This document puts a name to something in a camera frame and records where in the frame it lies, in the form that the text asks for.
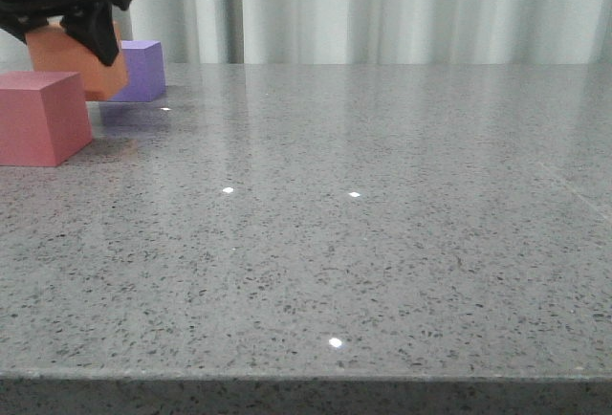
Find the orange foam cube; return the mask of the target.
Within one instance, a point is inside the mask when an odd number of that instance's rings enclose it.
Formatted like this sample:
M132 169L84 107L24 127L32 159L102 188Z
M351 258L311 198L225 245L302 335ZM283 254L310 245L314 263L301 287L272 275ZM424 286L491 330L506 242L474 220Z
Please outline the orange foam cube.
M122 52L111 66L105 66L58 23L26 33L26 45L35 71L80 73L85 98L89 101L108 100L128 85Z

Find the red foam cube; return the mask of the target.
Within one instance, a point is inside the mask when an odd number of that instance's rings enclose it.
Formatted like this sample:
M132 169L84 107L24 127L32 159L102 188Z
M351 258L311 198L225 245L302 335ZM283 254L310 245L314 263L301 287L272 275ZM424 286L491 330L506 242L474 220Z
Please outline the red foam cube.
M76 72L1 75L1 164L57 166L93 139Z

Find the purple foam cube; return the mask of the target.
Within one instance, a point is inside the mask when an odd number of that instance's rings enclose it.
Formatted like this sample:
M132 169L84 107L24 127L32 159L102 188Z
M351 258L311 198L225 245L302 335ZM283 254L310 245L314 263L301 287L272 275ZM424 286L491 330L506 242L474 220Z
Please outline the purple foam cube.
M156 40L122 40L128 84L110 98L112 102L150 102L165 93L162 43Z

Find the white pleated curtain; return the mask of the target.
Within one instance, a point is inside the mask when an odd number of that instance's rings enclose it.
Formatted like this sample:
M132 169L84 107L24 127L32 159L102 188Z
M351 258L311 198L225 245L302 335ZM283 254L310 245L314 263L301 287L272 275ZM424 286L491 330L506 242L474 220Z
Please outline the white pleated curtain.
M585 64L611 59L611 0L134 0L127 39L170 62Z

